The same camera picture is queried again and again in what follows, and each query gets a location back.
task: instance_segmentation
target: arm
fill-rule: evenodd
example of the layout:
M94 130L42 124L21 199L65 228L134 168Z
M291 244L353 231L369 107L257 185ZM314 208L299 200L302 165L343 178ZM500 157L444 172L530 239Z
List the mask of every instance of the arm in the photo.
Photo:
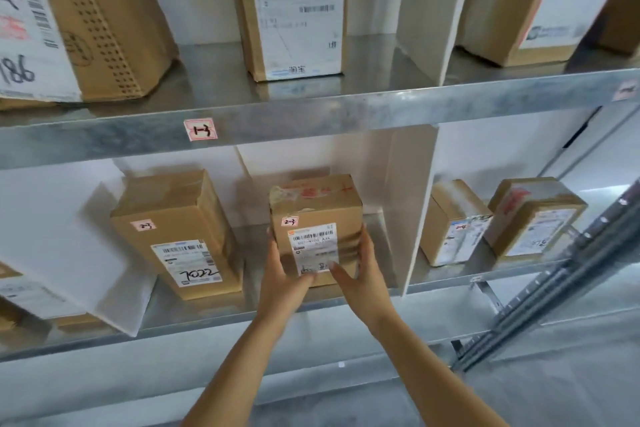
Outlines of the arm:
M400 318L389 297L366 229L360 241L360 273L349 277L339 265L331 269L349 306L380 342L428 426L506 426L413 333Z
M246 424L271 351L313 281L311 274L287 277L278 247L269 233L267 263L255 319L189 411L182 427Z

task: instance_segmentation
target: handwritten number 186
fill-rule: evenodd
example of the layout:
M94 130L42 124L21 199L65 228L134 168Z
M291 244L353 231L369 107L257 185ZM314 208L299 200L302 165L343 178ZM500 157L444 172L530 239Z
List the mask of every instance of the handwritten number 186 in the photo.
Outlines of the handwritten number 186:
M11 83L32 82L36 79L36 74L25 68L23 54L18 55L18 63L10 58L3 58L0 61L0 73L4 82L8 85Z

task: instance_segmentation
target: hand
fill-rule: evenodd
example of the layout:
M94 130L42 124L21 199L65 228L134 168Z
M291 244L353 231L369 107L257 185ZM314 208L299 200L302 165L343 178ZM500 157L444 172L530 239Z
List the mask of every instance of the hand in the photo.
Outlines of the hand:
M257 321L266 322L277 328L278 334L284 331L287 321L305 298L316 274L304 274L300 277L288 277L282 268L278 245L269 229L267 263L260 286Z
M340 265L335 263L330 266L330 271L342 289L349 307L376 336L381 323L386 319L398 316L391 303L385 278L382 277L382 272L376 261L373 242L364 226L362 227L358 254L360 257L358 278L350 277Z

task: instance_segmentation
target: forearm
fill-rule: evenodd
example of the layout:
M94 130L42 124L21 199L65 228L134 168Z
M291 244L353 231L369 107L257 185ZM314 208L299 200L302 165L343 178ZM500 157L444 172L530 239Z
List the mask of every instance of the forearm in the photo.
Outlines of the forearm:
M273 323L253 321L189 411L182 427L246 425L271 351L281 334Z
M399 316L372 331L429 427L507 425L413 333Z

